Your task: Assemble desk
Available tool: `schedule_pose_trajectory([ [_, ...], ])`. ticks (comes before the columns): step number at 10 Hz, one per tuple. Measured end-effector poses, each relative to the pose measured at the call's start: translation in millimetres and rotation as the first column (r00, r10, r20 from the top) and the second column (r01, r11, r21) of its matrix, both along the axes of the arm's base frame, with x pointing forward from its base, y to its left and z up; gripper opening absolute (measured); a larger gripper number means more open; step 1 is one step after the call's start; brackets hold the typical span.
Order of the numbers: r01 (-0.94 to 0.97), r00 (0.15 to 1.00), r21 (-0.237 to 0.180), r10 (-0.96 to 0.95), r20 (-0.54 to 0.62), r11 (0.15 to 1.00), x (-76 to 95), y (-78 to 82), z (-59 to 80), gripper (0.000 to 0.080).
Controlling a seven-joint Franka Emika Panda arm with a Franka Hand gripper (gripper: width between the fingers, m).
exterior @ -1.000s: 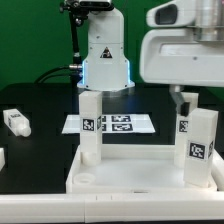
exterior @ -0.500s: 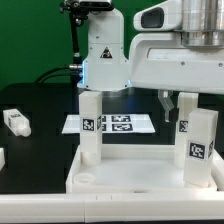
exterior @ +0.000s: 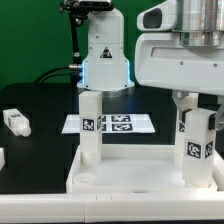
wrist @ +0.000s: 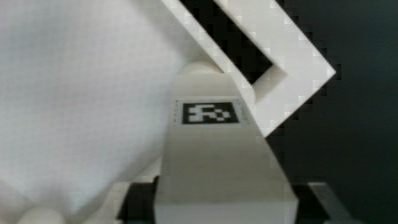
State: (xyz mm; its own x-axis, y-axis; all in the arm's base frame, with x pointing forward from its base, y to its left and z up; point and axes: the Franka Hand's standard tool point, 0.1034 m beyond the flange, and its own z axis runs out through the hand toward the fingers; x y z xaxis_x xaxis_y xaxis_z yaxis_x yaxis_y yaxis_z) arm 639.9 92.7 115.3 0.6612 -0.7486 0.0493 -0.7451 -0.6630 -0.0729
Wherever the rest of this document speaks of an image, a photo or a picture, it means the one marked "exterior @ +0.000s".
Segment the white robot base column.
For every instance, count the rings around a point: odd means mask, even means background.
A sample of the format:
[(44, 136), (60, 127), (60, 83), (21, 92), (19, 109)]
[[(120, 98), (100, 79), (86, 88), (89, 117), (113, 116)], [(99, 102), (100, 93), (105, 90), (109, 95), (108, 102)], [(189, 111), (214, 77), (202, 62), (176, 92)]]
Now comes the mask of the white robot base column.
[(88, 54), (82, 68), (79, 89), (116, 93), (135, 86), (124, 55), (124, 17), (118, 9), (89, 14)]

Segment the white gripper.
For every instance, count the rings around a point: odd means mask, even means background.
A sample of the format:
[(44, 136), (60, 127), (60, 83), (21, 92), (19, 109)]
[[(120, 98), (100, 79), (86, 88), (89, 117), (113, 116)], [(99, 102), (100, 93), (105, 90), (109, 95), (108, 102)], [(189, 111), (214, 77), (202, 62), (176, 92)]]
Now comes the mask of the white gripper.
[(177, 128), (184, 129), (189, 92), (224, 96), (224, 39), (217, 47), (183, 47), (175, 33), (142, 34), (135, 48), (135, 77), (140, 85), (174, 90)]

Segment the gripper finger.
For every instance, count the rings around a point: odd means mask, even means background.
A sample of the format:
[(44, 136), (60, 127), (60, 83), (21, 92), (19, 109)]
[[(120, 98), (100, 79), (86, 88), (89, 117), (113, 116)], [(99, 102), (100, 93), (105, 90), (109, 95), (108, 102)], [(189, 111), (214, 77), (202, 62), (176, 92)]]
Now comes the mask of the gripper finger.
[(224, 103), (220, 106), (217, 112), (210, 115), (209, 129), (216, 131), (224, 129)]

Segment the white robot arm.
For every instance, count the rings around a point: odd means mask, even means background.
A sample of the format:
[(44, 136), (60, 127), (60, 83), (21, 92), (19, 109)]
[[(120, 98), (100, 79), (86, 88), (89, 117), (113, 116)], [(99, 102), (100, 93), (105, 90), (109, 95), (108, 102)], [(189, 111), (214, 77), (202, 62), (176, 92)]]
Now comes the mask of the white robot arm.
[(224, 0), (165, 0), (137, 17), (139, 84), (171, 89), (178, 106), (189, 93), (216, 95), (211, 127), (224, 129)]

